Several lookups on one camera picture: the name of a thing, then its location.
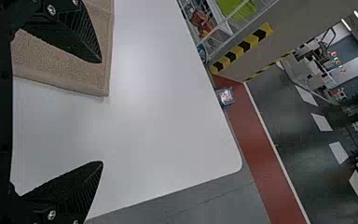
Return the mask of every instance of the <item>beige carpet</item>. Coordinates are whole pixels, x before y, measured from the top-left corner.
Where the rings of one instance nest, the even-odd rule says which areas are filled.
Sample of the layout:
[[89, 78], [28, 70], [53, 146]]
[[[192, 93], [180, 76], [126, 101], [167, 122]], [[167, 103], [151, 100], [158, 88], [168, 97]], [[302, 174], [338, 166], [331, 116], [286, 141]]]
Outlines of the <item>beige carpet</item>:
[[14, 75], [70, 91], [95, 96], [109, 95], [113, 1], [84, 1], [100, 43], [102, 63], [87, 63], [19, 30], [11, 45]]

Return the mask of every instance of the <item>white platform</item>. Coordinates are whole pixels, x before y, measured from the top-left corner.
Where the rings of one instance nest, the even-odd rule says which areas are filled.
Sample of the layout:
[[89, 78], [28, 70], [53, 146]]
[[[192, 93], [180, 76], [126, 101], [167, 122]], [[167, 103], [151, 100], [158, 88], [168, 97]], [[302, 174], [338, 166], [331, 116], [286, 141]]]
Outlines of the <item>white platform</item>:
[[11, 180], [23, 193], [104, 162], [89, 217], [241, 168], [176, 1], [116, 1], [109, 98], [17, 79]]

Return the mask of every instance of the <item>floor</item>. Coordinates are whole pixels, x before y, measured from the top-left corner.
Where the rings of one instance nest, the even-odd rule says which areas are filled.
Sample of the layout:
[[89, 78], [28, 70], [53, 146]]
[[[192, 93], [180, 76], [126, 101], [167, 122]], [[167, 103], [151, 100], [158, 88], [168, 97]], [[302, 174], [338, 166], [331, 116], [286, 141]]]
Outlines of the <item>floor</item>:
[[302, 89], [277, 66], [248, 86], [310, 222], [358, 223], [347, 160], [357, 146], [341, 110], [318, 97], [301, 97]]
[[358, 223], [348, 160], [357, 146], [339, 108], [307, 94], [278, 66], [247, 87], [213, 79], [236, 94], [226, 115], [242, 169], [87, 223]]

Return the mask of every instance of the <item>red floor stripe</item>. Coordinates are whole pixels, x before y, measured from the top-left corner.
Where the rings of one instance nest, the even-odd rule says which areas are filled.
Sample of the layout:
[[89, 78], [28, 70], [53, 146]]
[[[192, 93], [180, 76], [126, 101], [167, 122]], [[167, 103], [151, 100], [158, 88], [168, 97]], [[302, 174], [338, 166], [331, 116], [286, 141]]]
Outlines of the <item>red floor stripe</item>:
[[233, 87], [228, 118], [249, 164], [272, 224], [306, 224], [283, 170], [242, 83], [213, 76], [216, 87]]

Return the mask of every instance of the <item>gray floor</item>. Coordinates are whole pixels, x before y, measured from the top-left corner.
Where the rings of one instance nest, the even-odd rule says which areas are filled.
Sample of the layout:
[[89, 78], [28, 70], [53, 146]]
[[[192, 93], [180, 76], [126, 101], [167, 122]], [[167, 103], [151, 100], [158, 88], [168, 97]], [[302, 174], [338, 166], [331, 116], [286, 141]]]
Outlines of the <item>gray floor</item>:
[[[329, 144], [340, 142], [349, 155], [357, 146], [337, 106], [314, 97], [304, 102], [277, 66], [248, 83], [298, 197], [313, 224], [358, 223], [358, 197], [349, 183], [350, 160], [338, 164]], [[310, 113], [323, 115], [332, 132], [320, 132]]]
[[242, 169], [236, 174], [120, 209], [86, 223], [269, 224], [266, 208], [243, 156], [242, 161]]

